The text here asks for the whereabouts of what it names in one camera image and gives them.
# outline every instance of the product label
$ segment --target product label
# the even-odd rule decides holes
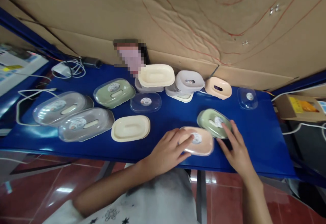
[[[194,81],[194,80],[186,80],[186,83],[187,83],[187,84],[194,84],[195,81]]]
[[[48,106],[45,106],[43,109],[51,111],[51,112],[55,112],[55,111],[59,111],[59,110],[63,109],[66,104],[67,104],[66,101],[59,100],[59,101],[55,101],[55,102],[51,103]]]
[[[73,131],[78,131],[82,129],[87,124],[86,119],[80,118],[73,120],[70,125],[69,129]]]
[[[115,92],[120,88],[119,83],[112,83],[111,85],[108,86],[108,91],[109,92]]]
[[[196,132],[193,132],[191,134],[194,135],[193,144],[201,143],[201,135],[200,134],[198,134]]]
[[[152,100],[150,98],[143,98],[140,100],[141,105],[143,106],[149,106],[152,103]]]
[[[294,111],[297,113],[297,114],[302,114],[303,113],[303,109],[302,109],[302,106],[299,102],[298,99],[294,98],[294,97],[290,97],[290,102],[292,104],[292,107],[294,109]]]
[[[248,92],[248,93],[247,93],[247,99],[248,99],[249,101],[254,100],[254,95],[253,95],[252,93]]]
[[[216,116],[214,122],[217,128],[223,128],[222,127],[223,119],[221,117]]]

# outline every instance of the hand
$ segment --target hand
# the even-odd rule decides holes
[[[164,174],[191,156],[191,153],[182,154],[182,152],[193,141],[193,135],[178,145],[180,138],[185,134],[187,132],[184,129],[176,128],[168,131],[155,146],[152,153],[142,160],[146,170],[153,177]]]
[[[232,134],[232,132],[224,123],[222,123],[222,126],[231,142],[233,150],[229,151],[225,143],[219,138],[217,139],[218,144],[220,144],[221,149],[224,152],[225,157],[229,161],[230,165],[239,173],[242,179],[250,179],[253,176],[256,176],[257,173],[252,166],[248,150],[245,146],[245,142],[243,141],[242,135],[239,132],[234,120],[231,120],[231,125],[234,134]]]

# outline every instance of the green soap dish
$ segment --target green soap dish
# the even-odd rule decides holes
[[[209,108],[203,110],[197,117],[197,124],[201,128],[208,130],[213,137],[227,139],[228,135],[223,129],[221,123],[224,123],[230,130],[232,130],[230,120],[215,109]]]
[[[94,98],[107,108],[115,108],[133,98],[135,94],[134,87],[127,80],[119,78],[97,87],[94,91]]]

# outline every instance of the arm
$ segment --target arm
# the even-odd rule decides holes
[[[221,139],[217,139],[227,160],[243,179],[243,223],[244,224],[273,224],[269,214],[264,187],[252,166],[248,150],[237,125],[231,120],[233,133],[222,124],[232,145],[229,151]]]
[[[191,156],[190,153],[182,154],[182,152],[192,142],[193,135],[178,145],[180,138],[184,134],[186,134],[185,130],[174,129],[168,131],[148,157],[126,169],[113,173],[107,178],[101,179],[85,189],[73,199],[74,207],[84,217],[90,216],[112,204],[129,189],[174,168]]]

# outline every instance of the white shirt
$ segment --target white shirt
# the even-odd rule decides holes
[[[130,189],[114,203],[85,219],[68,200],[43,224],[146,223],[198,224],[190,179],[184,169],[174,168]]]

